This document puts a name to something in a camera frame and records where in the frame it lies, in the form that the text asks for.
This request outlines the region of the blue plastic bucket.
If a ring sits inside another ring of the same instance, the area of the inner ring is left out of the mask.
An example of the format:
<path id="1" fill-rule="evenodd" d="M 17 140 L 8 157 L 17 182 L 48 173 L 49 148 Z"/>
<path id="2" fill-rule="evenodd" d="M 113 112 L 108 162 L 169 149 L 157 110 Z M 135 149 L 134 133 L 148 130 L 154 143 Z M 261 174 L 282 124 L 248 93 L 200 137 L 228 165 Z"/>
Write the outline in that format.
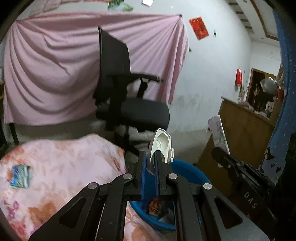
<path id="1" fill-rule="evenodd" d="M 208 177 L 200 169 L 183 160 L 175 158 L 174 161 L 170 163 L 170 166 L 174 173 L 185 177 L 188 182 L 198 185 L 210 182 Z M 143 181 L 144 200 L 132 201 L 130 202 L 130 205 L 140 218 L 155 230 L 164 232 L 174 231 L 176 227 L 173 213 L 173 202 L 162 201 L 163 205 L 161 214 L 159 216 L 149 215 L 149 204 L 154 198 L 156 198 L 155 176 L 145 169 Z"/>

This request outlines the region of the floral pink tablecloth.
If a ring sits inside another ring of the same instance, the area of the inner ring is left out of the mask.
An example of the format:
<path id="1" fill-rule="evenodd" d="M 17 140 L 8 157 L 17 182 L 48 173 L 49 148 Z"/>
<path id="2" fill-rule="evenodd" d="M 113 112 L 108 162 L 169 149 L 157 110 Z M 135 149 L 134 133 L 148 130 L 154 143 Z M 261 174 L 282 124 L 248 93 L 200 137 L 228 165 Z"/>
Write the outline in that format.
<path id="1" fill-rule="evenodd" d="M 1 158 L 1 210 L 21 240 L 91 182 L 103 185 L 126 172 L 124 150 L 97 134 L 77 140 L 30 141 Z M 13 168 L 30 168 L 28 188 L 13 187 Z"/>

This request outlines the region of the red hanging bag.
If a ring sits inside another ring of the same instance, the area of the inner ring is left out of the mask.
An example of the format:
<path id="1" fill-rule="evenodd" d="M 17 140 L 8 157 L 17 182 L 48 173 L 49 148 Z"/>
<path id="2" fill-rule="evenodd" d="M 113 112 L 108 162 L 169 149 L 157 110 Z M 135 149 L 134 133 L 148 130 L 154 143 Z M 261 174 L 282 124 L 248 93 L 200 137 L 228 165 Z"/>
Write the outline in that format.
<path id="1" fill-rule="evenodd" d="M 243 84 L 242 70 L 240 68 L 238 68 L 236 70 L 235 85 L 241 86 L 242 84 Z"/>

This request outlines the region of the pink hanging bedsheet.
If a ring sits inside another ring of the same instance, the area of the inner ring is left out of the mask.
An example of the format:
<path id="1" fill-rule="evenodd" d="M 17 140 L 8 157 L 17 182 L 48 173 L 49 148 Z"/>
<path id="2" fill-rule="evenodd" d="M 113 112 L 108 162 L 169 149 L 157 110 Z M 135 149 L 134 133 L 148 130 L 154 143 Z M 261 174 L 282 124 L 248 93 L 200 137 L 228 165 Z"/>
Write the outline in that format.
<path id="1" fill-rule="evenodd" d="M 55 125 L 92 114 L 102 28 L 124 42 L 132 72 L 164 79 L 145 99 L 170 104 L 189 40 L 179 15 L 63 13 L 15 21 L 4 49 L 4 122 Z"/>

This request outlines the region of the red diamond wall poster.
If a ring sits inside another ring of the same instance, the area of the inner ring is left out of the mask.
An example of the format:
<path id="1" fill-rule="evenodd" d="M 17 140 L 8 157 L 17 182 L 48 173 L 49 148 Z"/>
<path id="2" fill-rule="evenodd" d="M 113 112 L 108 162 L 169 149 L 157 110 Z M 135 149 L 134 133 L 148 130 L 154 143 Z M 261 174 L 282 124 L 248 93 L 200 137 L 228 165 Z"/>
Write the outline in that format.
<path id="1" fill-rule="evenodd" d="M 209 33 L 201 17 L 189 19 L 189 23 L 198 40 L 208 37 Z"/>

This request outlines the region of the black office chair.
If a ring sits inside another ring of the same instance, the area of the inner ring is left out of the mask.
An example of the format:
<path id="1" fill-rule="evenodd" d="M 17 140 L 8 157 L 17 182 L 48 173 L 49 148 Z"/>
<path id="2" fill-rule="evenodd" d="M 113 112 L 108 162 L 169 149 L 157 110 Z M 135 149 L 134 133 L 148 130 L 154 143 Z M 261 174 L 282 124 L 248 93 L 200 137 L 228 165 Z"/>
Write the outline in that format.
<path id="1" fill-rule="evenodd" d="M 144 99 L 150 82 L 162 83 L 155 75 L 132 73 L 130 55 L 124 42 L 112 37 L 101 27 L 99 35 L 99 78 L 93 93 L 96 118 L 105 121 L 105 130 L 114 133 L 114 143 L 135 156 L 136 148 L 145 141 L 130 140 L 129 129 L 138 132 L 166 130 L 170 122 L 167 104 Z"/>

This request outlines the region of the blue patterned curtain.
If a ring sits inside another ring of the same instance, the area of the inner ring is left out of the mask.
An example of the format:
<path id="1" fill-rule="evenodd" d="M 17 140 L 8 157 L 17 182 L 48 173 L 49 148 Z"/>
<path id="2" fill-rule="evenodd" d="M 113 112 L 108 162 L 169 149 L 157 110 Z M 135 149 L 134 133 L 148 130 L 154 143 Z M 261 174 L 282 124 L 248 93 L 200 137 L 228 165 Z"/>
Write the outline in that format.
<path id="1" fill-rule="evenodd" d="M 273 13 L 280 42 L 283 88 L 274 102 L 273 113 L 278 118 L 260 170 L 276 185 L 284 178 L 290 136 L 295 133 L 295 30 L 276 11 Z"/>

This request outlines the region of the white green medicine packet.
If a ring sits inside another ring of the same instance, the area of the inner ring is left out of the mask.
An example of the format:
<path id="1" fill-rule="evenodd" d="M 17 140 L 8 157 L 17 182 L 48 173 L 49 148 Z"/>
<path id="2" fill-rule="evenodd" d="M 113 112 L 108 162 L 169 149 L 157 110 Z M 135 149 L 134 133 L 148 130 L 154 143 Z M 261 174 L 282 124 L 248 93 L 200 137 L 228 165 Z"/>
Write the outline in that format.
<path id="1" fill-rule="evenodd" d="M 220 147 L 227 154 L 230 154 L 229 146 L 226 140 L 226 135 L 222 125 L 220 115 L 216 115 L 208 120 L 209 130 L 211 131 L 212 139 L 215 147 Z"/>

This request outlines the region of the teal colourful snack packet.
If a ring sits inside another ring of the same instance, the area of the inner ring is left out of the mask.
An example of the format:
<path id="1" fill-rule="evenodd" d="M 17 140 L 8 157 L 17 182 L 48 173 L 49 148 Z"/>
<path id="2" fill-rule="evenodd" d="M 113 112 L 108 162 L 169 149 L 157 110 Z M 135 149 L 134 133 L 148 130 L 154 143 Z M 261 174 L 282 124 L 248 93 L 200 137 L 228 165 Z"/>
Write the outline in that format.
<path id="1" fill-rule="evenodd" d="M 15 165 L 11 170 L 12 178 L 10 185 L 16 188 L 29 188 L 31 180 L 30 166 Z"/>

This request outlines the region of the wooden cabinet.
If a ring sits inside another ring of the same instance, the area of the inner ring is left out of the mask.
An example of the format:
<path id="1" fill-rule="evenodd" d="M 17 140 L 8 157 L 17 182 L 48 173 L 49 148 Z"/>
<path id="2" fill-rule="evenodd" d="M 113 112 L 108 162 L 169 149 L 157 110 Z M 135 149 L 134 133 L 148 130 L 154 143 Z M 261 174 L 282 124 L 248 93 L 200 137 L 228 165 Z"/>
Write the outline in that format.
<path id="1" fill-rule="evenodd" d="M 230 153 L 239 161 L 257 168 L 264 159 L 264 152 L 274 130 L 267 118 L 255 114 L 243 106 L 223 98 L 218 114 L 226 135 Z M 219 168 L 212 158 L 212 138 L 199 159 L 198 167 L 225 196 L 231 193 L 232 182 L 228 172 Z"/>

